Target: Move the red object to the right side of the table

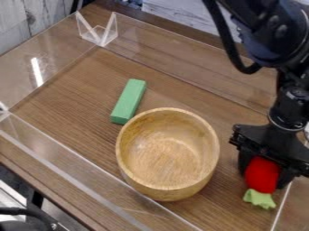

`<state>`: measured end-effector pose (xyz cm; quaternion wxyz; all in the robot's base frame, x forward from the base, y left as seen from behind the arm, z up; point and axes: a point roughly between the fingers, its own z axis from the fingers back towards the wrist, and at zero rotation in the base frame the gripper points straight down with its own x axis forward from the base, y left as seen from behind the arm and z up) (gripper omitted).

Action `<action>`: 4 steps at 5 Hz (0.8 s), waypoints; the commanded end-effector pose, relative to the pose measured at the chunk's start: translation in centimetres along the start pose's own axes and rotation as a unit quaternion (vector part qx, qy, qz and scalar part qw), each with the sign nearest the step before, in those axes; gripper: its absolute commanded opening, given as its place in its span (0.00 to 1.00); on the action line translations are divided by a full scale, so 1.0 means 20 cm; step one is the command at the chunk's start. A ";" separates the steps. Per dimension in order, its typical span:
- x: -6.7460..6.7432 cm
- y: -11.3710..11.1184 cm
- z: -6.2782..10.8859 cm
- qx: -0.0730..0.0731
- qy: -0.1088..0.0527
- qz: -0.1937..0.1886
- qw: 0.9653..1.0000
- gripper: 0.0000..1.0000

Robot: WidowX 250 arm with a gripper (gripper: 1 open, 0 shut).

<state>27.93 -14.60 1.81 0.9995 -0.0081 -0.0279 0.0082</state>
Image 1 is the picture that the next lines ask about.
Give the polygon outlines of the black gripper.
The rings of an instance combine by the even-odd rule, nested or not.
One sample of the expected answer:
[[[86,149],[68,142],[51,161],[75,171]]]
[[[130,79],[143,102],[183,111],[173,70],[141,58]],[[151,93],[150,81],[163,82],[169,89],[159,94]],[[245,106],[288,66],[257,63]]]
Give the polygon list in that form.
[[[277,188],[284,189],[301,173],[309,173],[309,148],[305,147],[297,133],[300,133],[309,120],[285,128],[269,122],[266,125],[233,126],[233,135],[229,142],[237,147],[238,169],[241,175],[254,156],[265,157],[282,167],[278,175]]]

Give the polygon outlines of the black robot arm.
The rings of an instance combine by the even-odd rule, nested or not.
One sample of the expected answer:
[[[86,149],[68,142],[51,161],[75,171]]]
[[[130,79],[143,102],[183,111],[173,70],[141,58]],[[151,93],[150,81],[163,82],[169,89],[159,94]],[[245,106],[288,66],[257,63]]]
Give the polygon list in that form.
[[[297,137],[309,125],[309,5],[296,0],[202,0],[229,60],[244,74],[278,72],[266,125],[234,125],[229,142],[240,171],[261,157],[278,165],[277,187],[309,178],[309,148]]]

